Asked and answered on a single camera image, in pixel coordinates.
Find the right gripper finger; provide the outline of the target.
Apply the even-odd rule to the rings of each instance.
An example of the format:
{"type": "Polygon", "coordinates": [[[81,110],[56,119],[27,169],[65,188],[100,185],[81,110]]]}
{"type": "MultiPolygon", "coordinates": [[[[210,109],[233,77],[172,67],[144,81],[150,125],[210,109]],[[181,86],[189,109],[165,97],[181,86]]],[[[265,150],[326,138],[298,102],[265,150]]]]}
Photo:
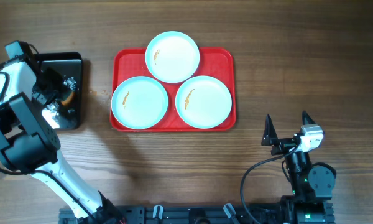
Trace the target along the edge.
{"type": "Polygon", "coordinates": [[[278,143],[277,133],[275,131],[272,119],[268,114],[265,119],[265,128],[261,141],[262,146],[273,146],[278,143]]]}
{"type": "Polygon", "coordinates": [[[306,111],[302,111],[302,123],[303,125],[315,124],[313,119],[309,116],[306,111]]]}

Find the green orange sponge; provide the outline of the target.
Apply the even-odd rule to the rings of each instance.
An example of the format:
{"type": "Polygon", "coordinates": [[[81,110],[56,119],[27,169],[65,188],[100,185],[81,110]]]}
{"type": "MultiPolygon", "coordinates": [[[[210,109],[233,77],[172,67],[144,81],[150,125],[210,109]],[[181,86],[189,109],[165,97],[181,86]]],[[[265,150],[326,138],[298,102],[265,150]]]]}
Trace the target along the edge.
{"type": "Polygon", "coordinates": [[[68,90],[64,93],[62,93],[60,97],[60,102],[63,106],[68,106],[75,97],[75,91],[74,90],[68,90]]]}

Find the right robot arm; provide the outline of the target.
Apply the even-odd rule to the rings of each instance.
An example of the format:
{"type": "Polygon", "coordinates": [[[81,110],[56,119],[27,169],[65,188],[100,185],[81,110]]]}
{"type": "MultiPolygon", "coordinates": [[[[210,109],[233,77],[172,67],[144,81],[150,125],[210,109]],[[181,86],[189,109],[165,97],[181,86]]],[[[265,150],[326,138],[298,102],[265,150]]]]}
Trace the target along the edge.
{"type": "Polygon", "coordinates": [[[332,199],[336,171],[323,162],[312,163],[309,152],[320,147],[324,131],[306,111],[302,113],[299,132],[291,138],[277,136],[270,116],[266,117],[261,144],[270,146],[271,155],[283,158],[282,170],[287,174],[292,195],[277,203],[258,205],[256,213],[263,223],[333,223],[332,199]]]}

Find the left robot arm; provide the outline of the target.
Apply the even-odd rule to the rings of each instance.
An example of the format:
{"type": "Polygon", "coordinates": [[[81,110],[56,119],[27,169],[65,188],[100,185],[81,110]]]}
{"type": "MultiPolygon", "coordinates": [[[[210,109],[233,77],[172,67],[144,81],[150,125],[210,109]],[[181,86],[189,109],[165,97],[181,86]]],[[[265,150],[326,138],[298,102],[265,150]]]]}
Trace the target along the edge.
{"type": "Polygon", "coordinates": [[[0,172],[40,180],[70,207],[77,223],[125,223],[60,150],[57,131],[81,121],[81,55],[41,54],[19,40],[7,44],[6,52],[9,58],[0,64],[0,172]]]}

